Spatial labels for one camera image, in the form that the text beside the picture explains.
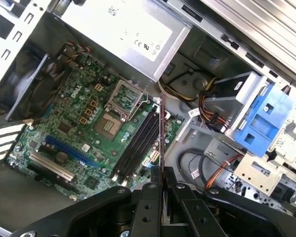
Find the screw hole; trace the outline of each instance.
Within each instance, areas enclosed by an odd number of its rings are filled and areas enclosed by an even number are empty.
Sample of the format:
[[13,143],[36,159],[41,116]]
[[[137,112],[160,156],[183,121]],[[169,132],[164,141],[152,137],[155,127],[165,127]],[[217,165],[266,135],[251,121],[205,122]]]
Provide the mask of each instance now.
[[201,223],[203,223],[203,224],[207,223],[207,219],[206,219],[206,218],[201,218],[201,219],[199,219],[199,221],[200,221]]
[[144,217],[144,218],[143,218],[143,222],[146,222],[146,223],[147,223],[147,222],[149,222],[149,221],[151,221],[151,219],[150,219],[149,217]]
[[198,210],[200,210],[201,208],[200,208],[200,206],[194,206],[193,209],[196,210],[196,211],[198,211]]

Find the cooling fan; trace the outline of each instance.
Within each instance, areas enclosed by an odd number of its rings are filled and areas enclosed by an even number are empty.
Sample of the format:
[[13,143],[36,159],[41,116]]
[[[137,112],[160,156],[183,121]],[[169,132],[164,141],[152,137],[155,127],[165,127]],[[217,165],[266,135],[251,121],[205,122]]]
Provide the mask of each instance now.
[[69,73],[41,50],[23,48],[0,83],[0,111],[7,112],[6,121],[41,118]]

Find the circuit board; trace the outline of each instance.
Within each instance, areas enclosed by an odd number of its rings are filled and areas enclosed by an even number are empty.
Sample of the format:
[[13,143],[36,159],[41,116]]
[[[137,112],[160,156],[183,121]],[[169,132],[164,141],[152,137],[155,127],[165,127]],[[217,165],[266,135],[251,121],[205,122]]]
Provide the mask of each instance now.
[[[73,200],[83,200],[110,187],[121,185],[111,177],[112,170],[148,114],[157,105],[151,100],[143,103],[129,121],[119,120],[105,105],[120,79],[86,58],[72,71],[57,99],[38,124],[28,126],[19,137],[7,162],[14,169],[56,188]],[[123,87],[115,100],[125,110],[137,95]],[[182,120],[170,115],[166,120],[166,148],[174,140]],[[134,174],[124,186],[134,187],[150,177],[149,169],[158,165],[158,136],[149,144]],[[50,179],[38,175],[30,165],[33,153],[42,155],[66,169],[74,178]]]

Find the pcie slot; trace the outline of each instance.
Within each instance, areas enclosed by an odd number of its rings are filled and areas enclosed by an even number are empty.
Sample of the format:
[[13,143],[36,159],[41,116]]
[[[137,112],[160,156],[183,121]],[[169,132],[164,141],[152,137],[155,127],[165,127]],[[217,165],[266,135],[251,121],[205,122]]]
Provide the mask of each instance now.
[[49,144],[54,145],[57,149],[67,153],[68,155],[79,159],[80,161],[82,161],[85,164],[91,165],[93,167],[99,167],[98,164],[94,163],[92,160],[90,160],[88,157],[84,156],[83,154],[75,151],[74,149],[70,148],[69,146],[67,146],[66,144],[57,141],[55,138],[53,138],[52,136],[46,136],[45,141]]
[[29,158],[68,181],[71,181],[74,178],[73,173],[56,164],[55,162],[49,160],[48,158],[42,156],[39,153],[34,152],[29,156]]
[[149,146],[152,145],[158,136],[158,122],[159,116],[155,116],[154,111],[151,111],[116,163],[112,176],[115,178],[118,176],[120,180],[133,174],[148,151]]
[[66,183],[67,182],[66,180],[57,178],[57,176],[58,176],[57,174],[55,174],[54,172],[52,172],[46,168],[39,166],[38,164],[36,164],[34,162],[29,163],[27,166],[27,169],[34,171],[39,177],[43,177],[45,179],[48,179],[51,182],[53,182],[54,184],[57,184],[60,187],[63,187],[64,189],[75,192],[77,194],[80,193],[80,191],[77,190],[70,183]]

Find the motherboard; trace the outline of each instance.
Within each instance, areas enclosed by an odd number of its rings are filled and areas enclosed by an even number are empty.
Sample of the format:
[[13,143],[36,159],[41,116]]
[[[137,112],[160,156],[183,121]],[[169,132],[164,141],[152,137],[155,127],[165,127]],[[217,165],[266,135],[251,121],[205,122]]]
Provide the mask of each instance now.
[[[86,57],[74,63],[52,106],[25,128],[6,161],[77,201],[117,185],[133,188],[159,164],[159,106]],[[167,149],[183,121],[165,117]]]

